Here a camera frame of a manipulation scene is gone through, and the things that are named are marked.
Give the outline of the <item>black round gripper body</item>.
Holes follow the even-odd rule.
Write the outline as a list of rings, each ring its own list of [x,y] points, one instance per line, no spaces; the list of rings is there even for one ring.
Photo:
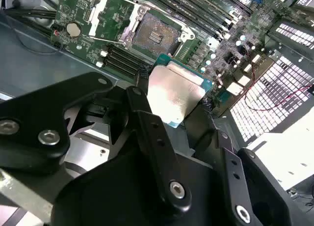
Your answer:
[[[192,193],[190,210],[174,217],[157,195],[152,170],[132,150],[77,177],[59,193],[55,226],[231,226],[213,169],[177,155]]]

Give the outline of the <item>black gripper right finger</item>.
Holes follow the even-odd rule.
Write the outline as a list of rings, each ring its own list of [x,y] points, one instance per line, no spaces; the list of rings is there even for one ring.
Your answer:
[[[195,159],[209,164],[228,219],[239,226],[296,226],[298,209],[255,153],[233,150],[230,137],[214,124],[202,99],[184,119]]]

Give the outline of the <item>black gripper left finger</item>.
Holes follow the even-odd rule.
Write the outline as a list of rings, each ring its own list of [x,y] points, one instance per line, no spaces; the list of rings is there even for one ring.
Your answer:
[[[61,203],[86,206],[102,203],[97,187],[109,187],[113,201],[129,199],[140,191],[149,204],[168,213],[185,213],[191,192],[159,116],[151,111],[142,89],[113,86],[96,72],[85,73],[20,97],[0,106],[0,165],[10,170],[48,174],[57,171],[70,147],[70,135],[90,126],[91,107],[100,105],[101,120],[113,129],[116,150],[136,150],[144,162],[138,181],[122,185],[123,177],[109,178],[114,167],[126,166],[118,154],[106,165],[71,184]]]

